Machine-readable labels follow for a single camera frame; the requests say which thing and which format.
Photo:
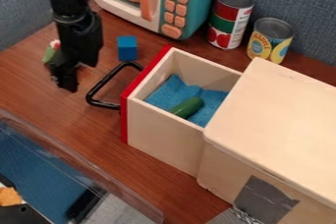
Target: green cucumber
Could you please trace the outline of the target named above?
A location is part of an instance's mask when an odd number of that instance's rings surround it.
[[[169,112],[178,117],[188,119],[193,116],[203,106],[203,104],[203,99],[199,97],[192,97],[170,109]]]

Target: metal handle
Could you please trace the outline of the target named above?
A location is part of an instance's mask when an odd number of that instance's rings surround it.
[[[96,100],[93,97],[108,83],[112,80],[121,70],[124,68],[131,66],[138,71],[143,70],[143,66],[136,62],[122,62],[116,68],[114,68],[109,74],[107,74],[98,84],[96,84],[86,95],[86,102],[92,106],[102,107],[106,109],[112,110],[120,110],[120,104],[105,102]]]

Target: gray wall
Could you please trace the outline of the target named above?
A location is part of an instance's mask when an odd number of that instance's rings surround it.
[[[0,0],[0,50],[50,22],[48,0]]]
[[[287,21],[296,31],[292,49],[336,65],[336,0],[254,1],[252,21],[261,17]]]

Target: tin can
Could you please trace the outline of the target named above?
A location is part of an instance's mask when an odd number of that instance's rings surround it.
[[[234,49],[243,39],[253,0],[215,0],[207,40],[222,49]]]
[[[269,59],[280,64],[284,60],[294,36],[293,28],[276,18],[262,18],[255,22],[248,46],[248,56]]]

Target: blue cube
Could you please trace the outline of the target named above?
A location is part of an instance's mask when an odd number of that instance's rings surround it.
[[[135,36],[118,36],[118,58],[123,62],[137,60],[137,38]]]

